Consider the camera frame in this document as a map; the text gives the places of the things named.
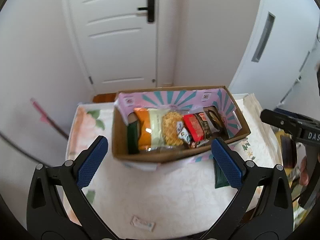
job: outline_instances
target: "wooden floor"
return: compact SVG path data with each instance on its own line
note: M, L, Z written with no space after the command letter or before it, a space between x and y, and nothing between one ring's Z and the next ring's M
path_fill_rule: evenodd
M96 95L92 102L94 103L107 103L107 102L114 102L116 98L116 93L110 93L110 94L100 94Z

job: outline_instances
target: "white door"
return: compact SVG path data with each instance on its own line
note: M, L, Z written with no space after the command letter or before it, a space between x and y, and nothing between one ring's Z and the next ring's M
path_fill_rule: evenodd
M147 0L69 0L80 53L97 93L155 87L156 21Z
M275 108L299 77L318 24L314 0L261 0L230 91L254 93L263 108Z

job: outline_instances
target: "door lever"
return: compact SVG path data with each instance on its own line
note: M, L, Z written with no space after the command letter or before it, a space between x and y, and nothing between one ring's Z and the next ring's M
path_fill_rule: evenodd
M148 22L152 23L155 21L155 0L147 0L148 7L138 7L138 11L148 12Z

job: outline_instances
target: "blue textured pad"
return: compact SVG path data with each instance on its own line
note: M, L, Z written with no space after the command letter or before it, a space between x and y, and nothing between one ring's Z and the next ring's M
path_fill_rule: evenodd
M214 139L211 143L211 152L230 186L240 189L242 186L242 172L217 139Z
M103 158L108 151L108 140L103 137L84 163L81 165L77 175L77 185L79 189L88 187Z

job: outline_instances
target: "red snack package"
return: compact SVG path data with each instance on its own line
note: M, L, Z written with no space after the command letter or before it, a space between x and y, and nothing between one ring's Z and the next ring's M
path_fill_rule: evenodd
M183 121L196 143L212 136L203 112L186 114L183 116Z

